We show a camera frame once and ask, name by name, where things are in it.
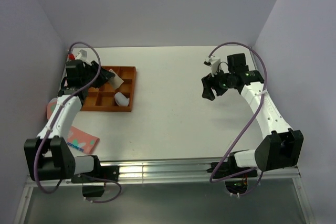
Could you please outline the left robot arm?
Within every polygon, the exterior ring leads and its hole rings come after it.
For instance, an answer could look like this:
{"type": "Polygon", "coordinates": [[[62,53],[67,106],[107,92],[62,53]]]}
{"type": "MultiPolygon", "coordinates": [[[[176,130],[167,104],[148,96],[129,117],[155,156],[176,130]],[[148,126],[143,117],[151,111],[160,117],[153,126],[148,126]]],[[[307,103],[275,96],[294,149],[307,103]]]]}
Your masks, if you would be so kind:
{"type": "Polygon", "coordinates": [[[66,63],[66,75],[58,92],[54,111],[43,130],[24,144],[31,178],[36,181],[71,179],[83,174],[91,182],[102,176],[95,155],[73,156],[67,138],[90,88],[100,88],[115,77],[97,62],[72,60],[66,63]]]}

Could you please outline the beige red reindeer sock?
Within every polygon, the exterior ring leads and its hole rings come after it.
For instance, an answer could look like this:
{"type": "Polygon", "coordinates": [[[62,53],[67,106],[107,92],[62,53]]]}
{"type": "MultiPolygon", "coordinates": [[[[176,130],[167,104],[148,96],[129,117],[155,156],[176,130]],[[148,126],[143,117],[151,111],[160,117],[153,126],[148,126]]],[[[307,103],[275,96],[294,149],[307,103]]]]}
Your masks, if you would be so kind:
{"type": "Polygon", "coordinates": [[[124,83],[124,81],[112,70],[109,69],[109,72],[114,74],[112,78],[109,79],[110,85],[116,90],[121,87],[121,85],[124,83]]]}

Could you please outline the white sock black cuff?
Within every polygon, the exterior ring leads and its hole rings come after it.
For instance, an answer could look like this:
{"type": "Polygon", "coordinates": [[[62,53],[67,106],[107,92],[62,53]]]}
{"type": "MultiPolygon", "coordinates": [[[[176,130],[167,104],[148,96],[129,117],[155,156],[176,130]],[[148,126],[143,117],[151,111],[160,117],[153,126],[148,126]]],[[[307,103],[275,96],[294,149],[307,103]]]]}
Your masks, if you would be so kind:
{"type": "Polygon", "coordinates": [[[114,95],[114,100],[118,106],[127,107],[130,104],[130,99],[121,92],[117,92],[114,95]]]}

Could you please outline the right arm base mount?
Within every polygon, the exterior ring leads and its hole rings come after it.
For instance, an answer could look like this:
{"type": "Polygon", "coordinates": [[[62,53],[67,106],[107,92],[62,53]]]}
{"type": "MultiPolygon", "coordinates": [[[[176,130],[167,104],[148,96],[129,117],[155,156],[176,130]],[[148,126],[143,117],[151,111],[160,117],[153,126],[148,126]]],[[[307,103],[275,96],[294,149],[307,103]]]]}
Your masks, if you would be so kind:
{"type": "Polygon", "coordinates": [[[247,192],[248,189],[248,181],[247,178],[257,177],[257,170],[251,170],[247,172],[247,170],[251,169],[251,167],[238,167],[237,163],[234,159],[234,154],[230,154],[226,161],[224,161],[217,172],[214,175],[214,179],[220,179],[223,177],[227,177],[231,174],[244,172],[242,174],[233,176],[232,178],[238,178],[238,180],[230,180],[225,182],[226,189],[232,194],[243,194],[247,192]]]}

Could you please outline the orange compartment tray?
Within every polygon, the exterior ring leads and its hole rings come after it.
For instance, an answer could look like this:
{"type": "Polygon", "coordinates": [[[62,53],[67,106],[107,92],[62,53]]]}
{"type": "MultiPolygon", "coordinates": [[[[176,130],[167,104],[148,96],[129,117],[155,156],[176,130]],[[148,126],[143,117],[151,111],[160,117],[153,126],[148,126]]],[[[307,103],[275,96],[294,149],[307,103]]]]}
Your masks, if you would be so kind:
{"type": "Polygon", "coordinates": [[[112,69],[124,83],[114,89],[109,83],[100,88],[90,88],[81,111],[98,112],[131,112],[135,91],[137,69],[135,66],[103,66],[106,70],[112,69]],[[123,94],[128,100],[127,106],[119,106],[115,100],[117,93],[123,94]]]}

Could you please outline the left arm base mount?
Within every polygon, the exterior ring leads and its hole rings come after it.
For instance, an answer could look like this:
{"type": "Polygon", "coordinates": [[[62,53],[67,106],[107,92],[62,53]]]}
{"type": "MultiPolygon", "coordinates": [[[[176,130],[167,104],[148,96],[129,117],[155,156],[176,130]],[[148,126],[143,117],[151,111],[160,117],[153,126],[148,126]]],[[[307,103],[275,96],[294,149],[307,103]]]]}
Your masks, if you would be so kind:
{"type": "Polygon", "coordinates": [[[113,197],[116,199],[122,193],[122,187],[118,183],[119,166],[101,166],[97,173],[89,172],[80,175],[75,175],[71,179],[72,184],[82,184],[82,195],[86,199],[96,201],[95,198],[100,198],[106,191],[107,183],[116,184],[118,187],[117,194],[113,197]]]}

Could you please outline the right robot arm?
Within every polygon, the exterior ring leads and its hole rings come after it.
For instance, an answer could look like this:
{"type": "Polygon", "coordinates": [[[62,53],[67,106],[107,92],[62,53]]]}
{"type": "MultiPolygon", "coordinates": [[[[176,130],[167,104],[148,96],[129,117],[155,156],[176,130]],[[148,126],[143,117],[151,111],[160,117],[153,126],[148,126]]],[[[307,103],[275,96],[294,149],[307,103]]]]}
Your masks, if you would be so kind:
{"type": "Polygon", "coordinates": [[[221,63],[220,58],[214,56],[204,61],[211,72],[202,78],[202,97],[213,101],[229,89],[237,90],[250,106],[263,137],[255,150],[229,153],[228,173],[237,177],[250,168],[266,172],[296,166],[303,134],[293,130],[282,117],[266,90],[266,80],[259,71],[249,69],[244,54],[227,56],[227,73],[221,63]]]}

